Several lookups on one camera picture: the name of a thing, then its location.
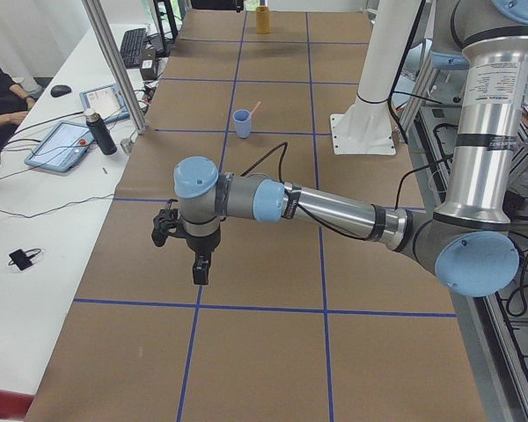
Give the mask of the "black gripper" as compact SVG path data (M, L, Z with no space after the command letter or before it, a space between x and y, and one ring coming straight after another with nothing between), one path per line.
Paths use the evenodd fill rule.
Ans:
M213 251L221 242L220 235L209 236L187 236L188 248L194 252L194 263L192 265L193 283L196 286L209 284L209 269Z

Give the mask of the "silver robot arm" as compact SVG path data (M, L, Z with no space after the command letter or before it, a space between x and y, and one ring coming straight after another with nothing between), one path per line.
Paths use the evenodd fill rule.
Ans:
M195 253L194 282L206 284L224 217L278 222L305 218L343 236L380 242L410 257L453 292L491 295L517 274L502 204L528 78L528 1L441 1L435 53L466 58L468 72L444 202L415 212L343 198L262 176L220 172L206 157L173 173L176 234Z

